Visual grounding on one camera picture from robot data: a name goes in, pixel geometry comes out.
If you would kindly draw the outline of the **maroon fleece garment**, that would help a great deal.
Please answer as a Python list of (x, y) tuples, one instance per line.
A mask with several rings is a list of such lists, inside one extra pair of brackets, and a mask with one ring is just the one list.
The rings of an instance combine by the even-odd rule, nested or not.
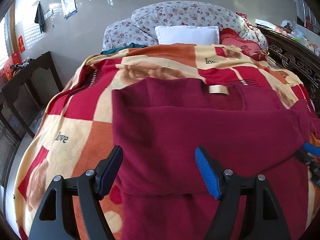
[(199, 146), (240, 176), (265, 175), (291, 238), (305, 231), (318, 203), (294, 153), (319, 143), (319, 119), (305, 101), (286, 109), (269, 88), (231, 86), (221, 95), (199, 79), (146, 78), (114, 90), (112, 106), (113, 141), (124, 152), (122, 239), (204, 238), (219, 203), (197, 168)]

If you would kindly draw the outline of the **red orange love blanket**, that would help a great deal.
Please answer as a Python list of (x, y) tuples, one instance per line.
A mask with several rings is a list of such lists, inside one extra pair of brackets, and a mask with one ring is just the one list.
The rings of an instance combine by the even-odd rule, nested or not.
[[(47, 105), (40, 127), (26, 149), (15, 179), (15, 213), (22, 239), (28, 239), (39, 204), (56, 175), (76, 177), (105, 159), (114, 145), (112, 92), (146, 78), (199, 79), (211, 94), (228, 95), (231, 86), (269, 88), (286, 109), (306, 102), (317, 118), (306, 88), (289, 70), (256, 61), (235, 46), (157, 45), (124, 49), (87, 58), (64, 90)], [(319, 209), (319, 189), (311, 182), (311, 199)], [(101, 202), (116, 239), (122, 239), (123, 200), (119, 187)]]

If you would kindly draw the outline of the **carved dark wooden headboard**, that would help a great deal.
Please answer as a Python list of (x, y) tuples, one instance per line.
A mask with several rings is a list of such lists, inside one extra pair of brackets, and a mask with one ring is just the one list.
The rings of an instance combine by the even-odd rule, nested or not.
[(295, 73), (308, 91), (319, 114), (319, 57), (308, 48), (268, 27), (257, 28), (268, 41), (268, 53), (281, 68)]

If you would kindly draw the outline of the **red pink embroidered pillow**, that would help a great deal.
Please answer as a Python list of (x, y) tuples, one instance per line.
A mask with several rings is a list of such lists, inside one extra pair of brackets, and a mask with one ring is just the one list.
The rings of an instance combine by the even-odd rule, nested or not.
[(238, 47), (243, 54), (256, 61), (267, 61), (266, 54), (257, 42), (245, 40), (230, 28), (225, 28), (220, 31), (220, 43), (226, 46)]

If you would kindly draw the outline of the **clutter on headboard shelf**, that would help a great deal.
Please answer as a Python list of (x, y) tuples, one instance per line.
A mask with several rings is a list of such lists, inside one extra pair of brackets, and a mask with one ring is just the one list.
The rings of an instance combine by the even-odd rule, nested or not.
[(311, 34), (308, 34), (308, 30), (304, 27), (300, 27), (295, 21), (291, 22), (290, 20), (283, 20), (280, 25), (277, 25), (256, 18), (255, 24), (287, 36), (319, 56), (319, 40), (312, 37)]

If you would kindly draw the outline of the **dark wooden side table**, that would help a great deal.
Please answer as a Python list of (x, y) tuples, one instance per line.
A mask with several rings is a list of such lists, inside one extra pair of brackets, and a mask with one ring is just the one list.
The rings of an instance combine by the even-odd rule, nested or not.
[(35, 133), (30, 129), (30, 125), (27, 124), (21, 117), (17, 108), (14, 106), (14, 102), (18, 98), (20, 87), (22, 85), (25, 85), (29, 90), (31, 97), (35, 101), (36, 105), (38, 107), (43, 106), (40, 96), (31, 81), (32, 74), (39, 68), (50, 70), (58, 90), (63, 90), (63, 85), (55, 68), (55, 64), (50, 51), (40, 55), (36, 59), (31, 60), (26, 67), (22, 68), (22, 70), (20, 70), (14, 77), (12, 77), (1, 87), (1, 107), (6, 104), (13, 115), (17, 118), (23, 129), (32, 138), (35, 137)]

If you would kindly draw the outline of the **white pillow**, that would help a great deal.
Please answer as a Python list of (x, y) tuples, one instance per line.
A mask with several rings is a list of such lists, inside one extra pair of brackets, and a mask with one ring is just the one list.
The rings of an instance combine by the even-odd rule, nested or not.
[(155, 33), (158, 44), (170, 45), (175, 43), (195, 44), (210, 46), (220, 43), (220, 31), (218, 26), (195, 27), (195, 26), (156, 26)]

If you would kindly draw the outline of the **red gift box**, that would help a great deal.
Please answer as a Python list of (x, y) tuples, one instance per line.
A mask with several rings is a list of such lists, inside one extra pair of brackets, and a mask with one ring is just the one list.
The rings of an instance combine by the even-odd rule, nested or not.
[(19, 52), (11, 54), (4, 64), (4, 73), (7, 77), (7, 80), (12, 78), (14, 72), (14, 70), (10, 67), (15, 66), (16, 64), (22, 64), (22, 59)]

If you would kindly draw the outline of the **floral quilt bundle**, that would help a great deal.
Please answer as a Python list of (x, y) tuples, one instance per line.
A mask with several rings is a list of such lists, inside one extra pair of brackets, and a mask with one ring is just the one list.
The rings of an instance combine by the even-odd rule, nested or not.
[(105, 29), (103, 51), (126, 47), (131, 43), (153, 46), (158, 43), (155, 27), (189, 25), (195, 27), (217, 26), (220, 30), (234, 30), (245, 40), (268, 49), (261, 31), (241, 16), (218, 5), (194, 1), (167, 1), (136, 9), (131, 17), (114, 22)]

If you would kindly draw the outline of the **teal cloth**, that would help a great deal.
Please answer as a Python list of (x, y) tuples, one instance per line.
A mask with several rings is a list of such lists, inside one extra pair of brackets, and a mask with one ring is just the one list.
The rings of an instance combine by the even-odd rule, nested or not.
[(130, 43), (127, 46), (124, 47), (119, 47), (119, 48), (113, 48), (113, 49), (108, 49), (108, 50), (103, 50), (100, 54), (101, 55), (109, 55), (109, 54), (114, 54), (118, 51), (124, 50), (124, 49), (130, 49), (130, 48), (145, 48), (148, 47), (143, 44), (137, 44), (137, 43)]

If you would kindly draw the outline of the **dark cloth on hook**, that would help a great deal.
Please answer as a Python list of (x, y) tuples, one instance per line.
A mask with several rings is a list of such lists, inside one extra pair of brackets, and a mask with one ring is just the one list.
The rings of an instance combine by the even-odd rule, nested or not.
[(44, 33), (45, 19), (40, 2), (37, 5), (34, 22), (39, 25), (40, 33)]

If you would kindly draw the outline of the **red wall sticker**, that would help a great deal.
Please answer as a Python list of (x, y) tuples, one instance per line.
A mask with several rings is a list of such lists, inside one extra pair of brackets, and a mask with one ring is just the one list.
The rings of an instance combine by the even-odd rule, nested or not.
[(24, 46), (22, 35), (20, 35), (18, 37), (18, 48), (19, 48), (20, 53), (23, 53), (25, 51), (25, 46)]

